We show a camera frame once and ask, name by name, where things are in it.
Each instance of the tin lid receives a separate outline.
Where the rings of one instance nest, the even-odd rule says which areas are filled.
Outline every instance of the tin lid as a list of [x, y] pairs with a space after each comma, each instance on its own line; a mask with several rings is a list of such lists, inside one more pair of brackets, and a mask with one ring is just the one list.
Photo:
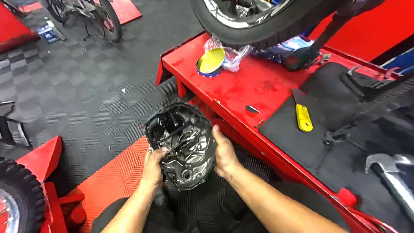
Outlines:
[[207, 51], [197, 61], [197, 70], [204, 74], [216, 71], [223, 64], [225, 54], [223, 48], [214, 48]]

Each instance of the plastic bag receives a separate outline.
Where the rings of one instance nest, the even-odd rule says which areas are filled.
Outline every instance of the plastic bag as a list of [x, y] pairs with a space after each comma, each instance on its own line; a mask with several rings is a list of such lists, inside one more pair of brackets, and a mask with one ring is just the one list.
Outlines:
[[246, 45], [241, 47], [239, 50], [235, 50], [229, 47], [223, 47], [221, 42], [213, 35], [204, 44], [204, 52], [208, 52], [214, 48], [223, 48], [226, 52], [226, 57], [221, 65], [224, 69], [237, 72], [240, 68], [240, 61], [246, 57], [252, 50], [253, 47]]
[[313, 41], [308, 42], [303, 40], [300, 36], [295, 36], [268, 49], [254, 50], [253, 55], [281, 63], [283, 56], [287, 56], [297, 49], [309, 47], [312, 44]]

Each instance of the black pants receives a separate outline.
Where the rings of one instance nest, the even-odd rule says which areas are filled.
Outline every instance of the black pants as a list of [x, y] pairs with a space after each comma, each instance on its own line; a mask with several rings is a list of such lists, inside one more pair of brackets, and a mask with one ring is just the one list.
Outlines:
[[[348, 229], [341, 214], [335, 209], [335, 207], [325, 199], [324, 196], [317, 193], [313, 189], [308, 188], [305, 185], [289, 182], [277, 182], [273, 186], [281, 193], [289, 196], [293, 200], [302, 203], [314, 212], [324, 216], [332, 222], [338, 224], [344, 229]], [[91, 233], [101, 232], [105, 226], [111, 221], [111, 219], [117, 214], [128, 198], [121, 198], [111, 205], [109, 205], [104, 211], [93, 221]], [[225, 208], [229, 212], [243, 213], [243, 205], [240, 197], [233, 189], [226, 190], [226, 196], [224, 202], [227, 203]], [[234, 229], [234, 233], [266, 233], [267, 231], [259, 220], [252, 214], [251, 211], [243, 213], [244, 215], [250, 215], [251, 217], [243, 218], [241, 224]], [[174, 221], [174, 214], [171, 210], [165, 206], [157, 206], [153, 204], [149, 211], [147, 221], [145, 223], [144, 232], [146, 233], [179, 233], [182, 231], [176, 230], [176, 221]]]

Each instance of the gray floor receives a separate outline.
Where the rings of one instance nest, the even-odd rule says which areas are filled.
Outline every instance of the gray floor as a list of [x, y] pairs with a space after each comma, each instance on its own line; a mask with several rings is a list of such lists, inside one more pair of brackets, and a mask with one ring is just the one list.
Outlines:
[[[65, 26], [55, 22], [66, 41], [40, 40], [0, 55], [0, 100], [17, 101], [9, 117], [24, 123], [34, 147], [63, 138], [50, 177], [60, 196], [140, 138], [148, 116], [176, 97], [174, 79], [154, 85], [159, 56], [202, 31], [188, 0], [133, 2], [143, 16], [123, 26], [119, 43], [82, 41], [83, 21], [72, 18]], [[45, 16], [40, 9], [24, 21], [37, 28]], [[22, 152], [0, 145], [0, 153]]]

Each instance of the engine cover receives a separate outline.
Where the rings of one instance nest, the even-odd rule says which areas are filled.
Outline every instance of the engine cover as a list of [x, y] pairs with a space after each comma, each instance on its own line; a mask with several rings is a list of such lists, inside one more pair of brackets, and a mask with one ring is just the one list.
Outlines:
[[197, 107], [172, 103], [151, 116], [144, 127], [152, 149], [167, 147], [161, 168], [179, 191], [205, 182], [215, 165], [217, 143], [211, 122]]

